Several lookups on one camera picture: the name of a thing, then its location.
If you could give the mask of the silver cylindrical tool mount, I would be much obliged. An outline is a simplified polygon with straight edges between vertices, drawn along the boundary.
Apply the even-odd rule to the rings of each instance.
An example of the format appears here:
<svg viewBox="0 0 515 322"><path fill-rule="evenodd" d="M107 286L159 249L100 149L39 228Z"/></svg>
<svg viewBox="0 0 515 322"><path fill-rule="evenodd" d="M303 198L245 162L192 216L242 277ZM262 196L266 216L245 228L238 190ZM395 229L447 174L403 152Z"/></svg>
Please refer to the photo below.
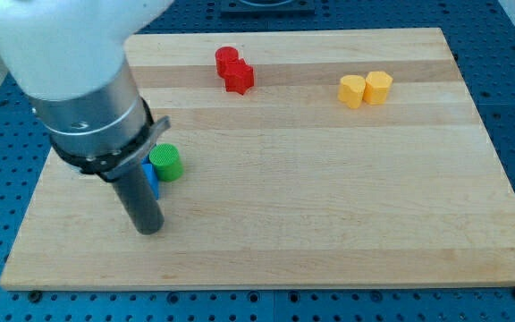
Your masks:
<svg viewBox="0 0 515 322"><path fill-rule="evenodd" d="M169 117L153 119L127 62L106 85L83 96L29 101L49 130L55 153L83 174L96 174L106 182L139 166L171 128Z"/></svg>

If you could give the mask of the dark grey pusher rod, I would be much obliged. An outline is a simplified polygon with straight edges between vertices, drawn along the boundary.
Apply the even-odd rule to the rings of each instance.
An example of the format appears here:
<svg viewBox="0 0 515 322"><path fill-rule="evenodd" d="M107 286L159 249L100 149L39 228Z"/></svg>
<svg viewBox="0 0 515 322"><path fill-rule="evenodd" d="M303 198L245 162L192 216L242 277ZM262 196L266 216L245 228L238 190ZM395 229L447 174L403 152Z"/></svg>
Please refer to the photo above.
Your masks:
<svg viewBox="0 0 515 322"><path fill-rule="evenodd" d="M150 235L163 227L163 213L142 165L134 166L116 179L112 185L135 229L140 234Z"/></svg>

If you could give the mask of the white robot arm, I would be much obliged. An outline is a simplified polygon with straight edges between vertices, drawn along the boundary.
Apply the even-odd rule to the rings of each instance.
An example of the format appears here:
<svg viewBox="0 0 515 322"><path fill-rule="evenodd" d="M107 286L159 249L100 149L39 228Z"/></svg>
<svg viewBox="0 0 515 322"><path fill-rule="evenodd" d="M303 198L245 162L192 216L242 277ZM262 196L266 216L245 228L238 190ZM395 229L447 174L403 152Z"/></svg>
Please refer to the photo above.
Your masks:
<svg viewBox="0 0 515 322"><path fill-rule="evenodd" d="M55 153L109 182L136 230L164 216L142 168L171 126L138 91L125 41L172 0L0 0L0 57L46 126Z"/></svg>

